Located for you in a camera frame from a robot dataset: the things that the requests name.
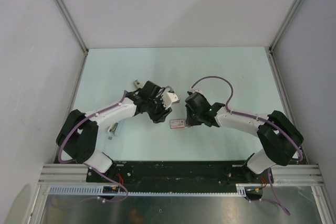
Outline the beige black small stapler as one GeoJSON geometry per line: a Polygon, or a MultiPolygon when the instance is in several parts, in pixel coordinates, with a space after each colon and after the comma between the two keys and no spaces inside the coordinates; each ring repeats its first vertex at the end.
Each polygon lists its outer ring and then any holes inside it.
{"type": "Polygon", "coordinates": [[[134,86],[137,89],[142,89],[143,88],[143,84],[139,80],[135,80],[133,83],[134,83],[134,86]]]}

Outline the red staple box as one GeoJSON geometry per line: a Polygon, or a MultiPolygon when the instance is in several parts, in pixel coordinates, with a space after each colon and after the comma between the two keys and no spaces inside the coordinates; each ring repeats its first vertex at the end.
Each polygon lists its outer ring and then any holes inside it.
{"type": "Polygon", "coordinates": [[[171,129],[184,129],[186,128],[186,121],[185,120],[171,120],[170,128],[171,129]]]}

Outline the light blue white stapler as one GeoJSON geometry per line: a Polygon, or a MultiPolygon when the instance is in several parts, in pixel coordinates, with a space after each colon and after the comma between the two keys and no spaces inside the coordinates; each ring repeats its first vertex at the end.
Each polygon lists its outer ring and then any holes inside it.
{"type": "Polygon", "coordinates": [[[123,128],[123,124],[124,124],[124,120],[121,120],[113,125],[111,125],[109,128],[108,128],[108,134],[110,137],[118,137],[121,135],[121,131],[122,131],[122,128],[123,128]]]}

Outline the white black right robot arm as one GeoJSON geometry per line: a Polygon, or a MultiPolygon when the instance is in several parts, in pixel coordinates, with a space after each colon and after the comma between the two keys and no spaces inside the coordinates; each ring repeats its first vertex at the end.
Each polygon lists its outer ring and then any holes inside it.
{"type": "Polygon", "coordinates": [[[295,153],[303,159],[300,146],[304,138],[280,111],[265,115],[233,111],[223,103],[210,104],[197,91],[189,91],[185,103],[189,126],[227,127],[259,138],[263,148],[252,154],[242,169],[243,179],[249,183],[254,183],[264,170],[274,165],[287,166],[295,153]]]}

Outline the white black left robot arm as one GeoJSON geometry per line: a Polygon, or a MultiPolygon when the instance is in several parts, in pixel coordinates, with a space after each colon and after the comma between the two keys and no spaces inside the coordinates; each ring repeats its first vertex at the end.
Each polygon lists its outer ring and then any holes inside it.
{"type": "Polygon", "coordinates": [[[69,113],[56,143],[59,147],[58,161],[61,164],[76,162],[98,171],[105,182],[115,178],[113,161],[97,146],[97,139],[104,130],[114,124],[146,113],[153,123],[164,122],[172,112],[172,105],[179,102],[171,87],[161,88],[147,81],[135,91],[125,91],[120,101],[103,109],[83,113],[75,109],[69,113]]]}

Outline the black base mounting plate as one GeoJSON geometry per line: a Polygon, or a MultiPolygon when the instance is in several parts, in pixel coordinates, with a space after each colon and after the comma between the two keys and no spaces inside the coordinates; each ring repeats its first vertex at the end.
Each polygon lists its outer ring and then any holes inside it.
{"type": "Polygon", "coordinates": [[[257,183],[267,178],[268,169],[255,174],[247,168],[246,161],[113,161],[112,166],[100,176],[94,169],[87,172],[87,181],[121,179],[124,184],[134,184],[141,179],[218,179],[228,183],[257,183]]]}

